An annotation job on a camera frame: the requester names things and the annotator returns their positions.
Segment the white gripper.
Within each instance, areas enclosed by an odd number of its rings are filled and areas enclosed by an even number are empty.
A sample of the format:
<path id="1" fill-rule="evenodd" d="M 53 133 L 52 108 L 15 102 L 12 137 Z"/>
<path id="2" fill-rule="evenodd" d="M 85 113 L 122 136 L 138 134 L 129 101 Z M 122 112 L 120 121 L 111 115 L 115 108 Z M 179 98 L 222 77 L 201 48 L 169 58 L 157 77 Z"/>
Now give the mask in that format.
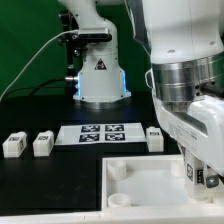
<path id="1" fill-rule="evenodd" d="M 152 97 L 161 128 L 207 164 L 203 168 L 204 184 L 217 187 L 218 174 L 224 176 L 224 100 L 205 96 L 191 103 L 186 113 L 174 113 L 155 95 Z"/>

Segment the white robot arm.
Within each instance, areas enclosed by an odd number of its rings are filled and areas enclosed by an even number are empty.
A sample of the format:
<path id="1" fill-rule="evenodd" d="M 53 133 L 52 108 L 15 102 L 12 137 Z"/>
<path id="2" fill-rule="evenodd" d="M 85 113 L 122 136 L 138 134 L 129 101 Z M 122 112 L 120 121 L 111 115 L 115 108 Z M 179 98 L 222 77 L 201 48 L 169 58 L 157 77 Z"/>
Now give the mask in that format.
<path id="1" fill-rule="evenodd" d="M 224 0 L 127 0 L 161 128 L 184 153 L 189 181 L 224 176 Z"/>

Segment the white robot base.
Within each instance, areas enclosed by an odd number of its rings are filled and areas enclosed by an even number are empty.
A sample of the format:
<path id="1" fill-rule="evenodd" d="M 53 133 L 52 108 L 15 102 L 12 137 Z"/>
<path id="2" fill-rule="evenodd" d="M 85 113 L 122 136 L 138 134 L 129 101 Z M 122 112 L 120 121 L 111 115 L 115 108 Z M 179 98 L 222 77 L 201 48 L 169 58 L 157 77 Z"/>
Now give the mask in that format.
<path id="1" fill-rule="evenodd" d="M 118 5 L 124 0 L 58 0 L 75 17 L 78 25 L 72 31 L 87 43 L 83 66 L 78 72 L 78 91 L 74 102 L 91 109 L 111 109 L 130 99 L 125 72 L 119 65 L 117 28 L 101 17 L 97 5 Z"/>

